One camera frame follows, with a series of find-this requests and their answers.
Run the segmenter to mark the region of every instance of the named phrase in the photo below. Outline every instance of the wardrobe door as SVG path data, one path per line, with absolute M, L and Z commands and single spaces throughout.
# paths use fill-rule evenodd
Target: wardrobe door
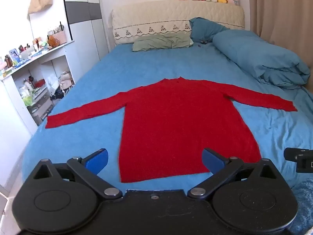
M 109 53 L 109 50 L 104 34 L 100 3 L 99 0 L 88 0 L 88 3 L 90 4 L 89 10 L 97 50 L 99 58 L 102 59 L 107 53 Z
M 99 0 L 65 0 L 65 9 L 85 74 L 108 53 Z

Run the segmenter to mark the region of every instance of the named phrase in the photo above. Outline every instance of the metal screw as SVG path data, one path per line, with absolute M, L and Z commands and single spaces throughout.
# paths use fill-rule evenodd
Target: metal screw
M 117 196 L 119 194 L 119 190 L 115 187 L 110 187 L 104 190 L 104 194 L 108 196 Z
M 190 190 L 190 193 L 192 195 L 201 196 L 205 194 L 205 189 L 200 188 L 200 187 L 195 187 Z

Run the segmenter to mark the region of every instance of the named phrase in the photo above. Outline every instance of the quilted headboard cover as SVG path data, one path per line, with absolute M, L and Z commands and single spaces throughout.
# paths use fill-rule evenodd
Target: quilted headboard cover
M 203 17 L 230 29 L 245 29 L 240 6 L 192 0 L 163 0 L 125 5 L 113 9 L 112 25 L 116 44 L 133 43 L 139 36 L 185 31 L 189 20 Z

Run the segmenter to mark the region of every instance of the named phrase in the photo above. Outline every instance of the beige curtain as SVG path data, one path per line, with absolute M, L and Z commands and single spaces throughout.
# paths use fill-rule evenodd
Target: beige curtain
M 251 30 L 292 50 L 310 67 L 313 91 L 313 0 L 250 0 Z

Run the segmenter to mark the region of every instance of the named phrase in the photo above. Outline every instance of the brown bottle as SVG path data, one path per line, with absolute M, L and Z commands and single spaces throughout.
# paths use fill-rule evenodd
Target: brown bottle
M 38 39 L 35 39 L 36 40 L 36 44 L 37 44 L 37 47 L 38 47 L 38 50 L 39 50 L 39 41 Z
M 7 67 L 8 67 L 8 68 L 11 68 L 11 67 L 13 66 L 13 62 L 12 62 L 11 58 L 9 57 L 9 55 L 6 55 L 6 56 L 5 56 L 4 61 L 7 62 Z

